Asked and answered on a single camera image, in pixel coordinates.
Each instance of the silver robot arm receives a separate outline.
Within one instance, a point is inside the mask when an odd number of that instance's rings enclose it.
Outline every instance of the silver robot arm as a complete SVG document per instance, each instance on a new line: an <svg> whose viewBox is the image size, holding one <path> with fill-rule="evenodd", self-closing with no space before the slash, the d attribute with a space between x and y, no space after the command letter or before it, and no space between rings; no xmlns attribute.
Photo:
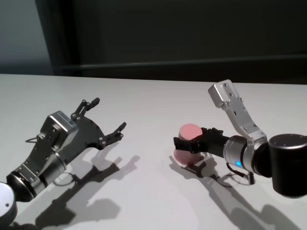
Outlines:
<svg viewBox="0 0 307 230"><path fill-rule="evenodd" d="M62 111L49 115L36 138L29 157L0 182L0 229L9 226L17 215L16 201L29 202L41 193L67 168L67 165L86 148L98 150L123 138L123 123L109 135L85 117L85 113L98 105L83 100L77 110L67 117Z"/></svg>
<svg viewBox="0 0 307 230"><path fill-rule="evenodd" d="M242 166L249 172L259 174L253 159L255 159L257 149L268 142L267 136L251 119L243 105L242 98L230 80L215 83L208 92L215 106L222 108L227 113L235 130L245 138L233 136L226 142L225 160L231 165Z"/></svg>

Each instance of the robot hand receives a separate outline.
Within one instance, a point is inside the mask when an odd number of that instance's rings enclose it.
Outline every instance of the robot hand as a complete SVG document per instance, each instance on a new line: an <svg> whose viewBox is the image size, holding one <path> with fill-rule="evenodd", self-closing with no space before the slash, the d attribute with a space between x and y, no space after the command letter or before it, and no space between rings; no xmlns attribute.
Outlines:
<svg viewBox="0 0 307 230"><path fill-rule="evenodd" d="M121 131L126 123L104 135L98 125L84 116L99 101L99 98L91 103L83 100L70 118L62 111L49 115L40 134L26 141L35 143L29 157L7 176L6 184L0 182L0 229L9 226L16 218L16 201L34 199L86 148L102 150L123 138Z"/></svg>
<svg viewBox="0 0 307 230"><path fill-rule="evenodd" d="M272 177L273 188L286 197L307 194L303 183L306 177L307 137L298 134L281 134L267 141L264 132L253 122L230 80L215 83L209 94L216 107L226 111L235 130L241 136L225 137L223 131L202 128L202 135L190 140L174 138L178 150L191 153L209 152L223 157L230 171L254 184L256 173ZM236 166L248 173L236 171Z"/></svg>

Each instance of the black cylindrical joint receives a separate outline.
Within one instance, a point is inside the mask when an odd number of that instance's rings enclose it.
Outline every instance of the black cylindrical joint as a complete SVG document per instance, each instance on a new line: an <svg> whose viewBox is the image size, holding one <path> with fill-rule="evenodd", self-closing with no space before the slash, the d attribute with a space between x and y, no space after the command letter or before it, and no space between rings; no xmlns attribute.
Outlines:
<svg viewBox="0 0 307 230"><path fill-rule="evenodd" d="M274 190L287 197L307 194L307 137L281 134L269 141Z"/></svg>
<svg viewBox="0 0 307 230"><path fill-rule="evenodd" d="M210 141L208 141L207 144L207 148L208 148L208 152L216 155L218 157L224 157L224 145L225 143L229 140L229 137L225 137L225 136L216 136L214 138L212 138Z"/></svg>

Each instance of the dark wall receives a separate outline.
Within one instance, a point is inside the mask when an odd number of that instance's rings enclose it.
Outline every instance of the dark wall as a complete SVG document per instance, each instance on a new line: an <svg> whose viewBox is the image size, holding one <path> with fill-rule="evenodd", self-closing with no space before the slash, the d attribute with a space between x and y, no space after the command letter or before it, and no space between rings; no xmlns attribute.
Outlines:
<svg viewBox="0 0 307 230"><path fill-rule="evenodd" d="M82 63L307 51L307 1L75 0Z"/></svg>

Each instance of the black cylinder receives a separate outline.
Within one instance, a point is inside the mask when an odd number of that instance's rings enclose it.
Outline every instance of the black cylinder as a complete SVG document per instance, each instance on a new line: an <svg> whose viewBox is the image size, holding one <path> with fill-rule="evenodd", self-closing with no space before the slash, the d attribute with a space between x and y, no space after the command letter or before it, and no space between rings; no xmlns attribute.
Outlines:
<svg viewBox="0 0 307 230"><path fill-rule="evenodd" d="M287 197L307 194L307 137L281 134L269 141L274 190Z"/></svg>

